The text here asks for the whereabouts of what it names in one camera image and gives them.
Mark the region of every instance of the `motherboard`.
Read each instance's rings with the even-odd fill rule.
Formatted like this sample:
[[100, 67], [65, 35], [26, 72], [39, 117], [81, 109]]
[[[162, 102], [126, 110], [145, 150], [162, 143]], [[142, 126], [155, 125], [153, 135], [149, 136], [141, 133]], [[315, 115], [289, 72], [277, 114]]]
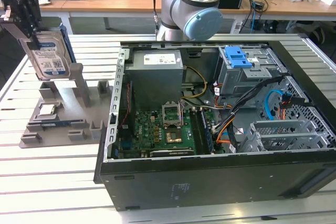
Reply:
[[[215, 123], [215, 116], [211, 110], [205, 110], [204, 123], [207, 131]], [[120, 158], [146, 158], [160, 156], [180, 156], [197, 154], [198, 136], [193, 122], [196, 111], [191, 109], [136, 111], [134, 135], [123, 137], [119, 142]], [[167, 125], [167, 122], [181, 122], [178, 125]]]

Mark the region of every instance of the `yellow cable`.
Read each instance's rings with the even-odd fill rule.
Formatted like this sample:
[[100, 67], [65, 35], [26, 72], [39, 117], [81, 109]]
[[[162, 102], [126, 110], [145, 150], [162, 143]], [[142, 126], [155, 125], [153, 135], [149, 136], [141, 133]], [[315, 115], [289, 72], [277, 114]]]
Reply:
[[203, 91], [202, 91], [201, 93], [199, 93], [199, 94], [191, 95], [191, 96], [188, 96], [188, 97], [181, 97], [181, 98], [197, 98], [197, 97], [201, 96], [202, 94], [204, 94], [204, 93], [206, 92], [206, 88], [207, 88], [206, 80], [205, 80], [205, 78], [203, 77], [203, 75], [201, 75], [201, 73], [198, 72], [198, 71], [197, 71], [196, 69], [194, 69], [193, 67], [187, 66], [187, 68], [190, 68], [190, 69], [194, 70], [194, 71], [195, 71], [195, 72], [202, 78], [202, 80], [203, 80], [203, 82], [204, 82], [204, 89], [203, 89]]

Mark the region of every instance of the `power supply label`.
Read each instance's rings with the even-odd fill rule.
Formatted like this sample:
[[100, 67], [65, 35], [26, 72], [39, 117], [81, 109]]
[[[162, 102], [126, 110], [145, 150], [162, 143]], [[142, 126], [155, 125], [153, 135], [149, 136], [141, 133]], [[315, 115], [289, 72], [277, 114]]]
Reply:
[[143, 56], [144, 65], [176, 64], [175, 54], [154, 54]]

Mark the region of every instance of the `aluminum profile table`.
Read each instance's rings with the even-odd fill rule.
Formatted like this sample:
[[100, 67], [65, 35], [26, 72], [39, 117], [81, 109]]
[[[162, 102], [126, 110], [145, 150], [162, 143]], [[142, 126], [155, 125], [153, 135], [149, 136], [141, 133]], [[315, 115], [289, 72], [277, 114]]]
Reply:
[[[336, 105], [336, 66], [313, 43], [296, 35], [218, 35], [214, 40], [280, 40]], [[151, 35], [70, 36], [88, 85], [113, 83], [120, 41]], [[60, 80], [58, 87], [73, 87]], [[40, 82], [25, 57], [0, 92], [0, 223], [336, 223], [336, 181], [306, 199], [117, 212], [93, 183], [98, 145], [20, 149], [18, 144], [40, 97]]]

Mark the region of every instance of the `green circuit board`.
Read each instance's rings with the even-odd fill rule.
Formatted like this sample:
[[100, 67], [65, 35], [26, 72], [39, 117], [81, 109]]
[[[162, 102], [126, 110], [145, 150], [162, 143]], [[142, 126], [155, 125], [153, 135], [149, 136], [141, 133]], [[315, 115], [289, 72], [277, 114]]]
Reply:
[[[176, 111], [165, 110], [166, 120], [176, 120]], [[208, 126], [214, 123], [211, 110], [205, 111]], [[119, 143], [121, 158], [137, 158], [141, 152], [159, 150], [195, 150], [189, 110], [183, 110], [183, 125], [168, 127], [163, 124], [162, 111], [137, 111], [134, 137]]]
[[[151, 116], [155, 117], [155, 121], [151, 121]], [[166, 120], [176, 120], [176, 113], [166, 112]], [[135, 135], [137, 142], [134, 147], [138, 149], [148, 149], [154, 146], [154, 149], [171, 149], [171, 148], [191, 148], [195, 149], [194, 138], [192, 134], [189, 111], [183, 112], [183, 126], [181, 131], [181, 141], [167, 143], [168, 130], [163, 126], [162, 111], [139, 111], [135, 118]]]

